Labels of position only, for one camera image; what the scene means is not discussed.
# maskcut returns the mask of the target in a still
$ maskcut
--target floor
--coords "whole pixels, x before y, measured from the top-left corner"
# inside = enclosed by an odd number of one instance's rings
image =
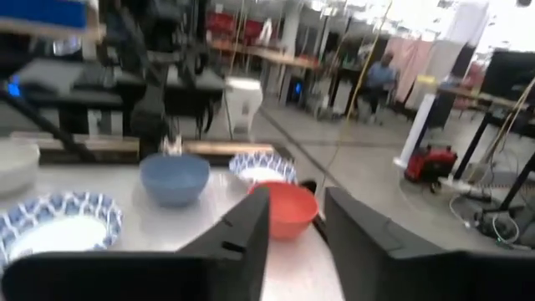
[[[13,113],[9,115],[9,128],[13,129]],[[57,121],[55,112],[45,112],[52,121]],[[482,116],[452,112],[444,130],[433,130],[426,140],[437,145],[452,145],[462,156],[476,131]],[[17,128],[31,130],[23,119],[16,119]],[[435,244],[449,249],[477,249],[501,251],[496,243],[482,237],[473,229],[467,229],[451,214],[449,200],[452,193],[443,191],[432,195],[421,186],[412,185],[402,179],[400,171],[392,164],[399,155],[411,123],[404,117],[385,111],[382,126],[367,125],[351,120],[320,122],[300,110],[281,106],[274,101],[264,101],[256,114],[252,130],[248,135],[235,135],[234,139],[267,141],[285,145],[296,158],[300,179],[314,179],[323,183],[318,190],[318,201],[323,206],[323,187],[341,186],[354,198],[368,204],[375,210],[392,218],[401,226],[421,235]],[[96,123],[94,115],[89,122]],[[120,131],[120,116],[112,119],[114,131]],[[194,135],[192,120],[181,120],[184,135]],[[497,129],[488,129],[481,147],[473,158],[478,160],[490,144]],[[220,110],[206,139],[229,139],[227,116]],[[507,142],[508,155],[497,156],[497,168],[517,172],[517,165],[523,167],[535,148],[529,139],[512,135]],[[493,190],[493,196],[503,196],[507,190]]]

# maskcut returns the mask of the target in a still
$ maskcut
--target man sitting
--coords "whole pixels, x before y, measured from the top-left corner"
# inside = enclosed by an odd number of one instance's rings
[[[395,71],[390,67],[392,58],[394,58],[392,53],[386,53],[379,62],[375,62],[369,68],[366,74],[366,83],[362,95],[371,109],[370,122],[375,122],[379,99],[386,97],[389,90],[394,87]]]

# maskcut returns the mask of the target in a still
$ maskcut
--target red equipment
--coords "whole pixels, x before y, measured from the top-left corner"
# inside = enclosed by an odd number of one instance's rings
[[[439,177],[448,177],[457,161],[457,153],[446,148],[431,147],[416,150],[409,160],[405,170],[405,178],[412,182],[431,184],[431,190],[440,187]]]

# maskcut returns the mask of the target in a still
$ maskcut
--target white trash bin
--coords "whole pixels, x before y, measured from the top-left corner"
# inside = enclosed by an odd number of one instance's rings
[[[225,99],[230,115],[231,131],[249,133],[252,119],[262,104],[260,81],[248,78],[227,78]]]

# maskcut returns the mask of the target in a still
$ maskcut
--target blue patterned plate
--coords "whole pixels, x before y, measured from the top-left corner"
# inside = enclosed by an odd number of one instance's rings
[[[293,164],[273,153],[254,152],[235,155],[228,168],[241,179],[249,182],[297,181]]]
[[[64,192],[22,202],[0,215],[0,273],[34,253],[102,250],[120,234],[123,215],[110,197]]]

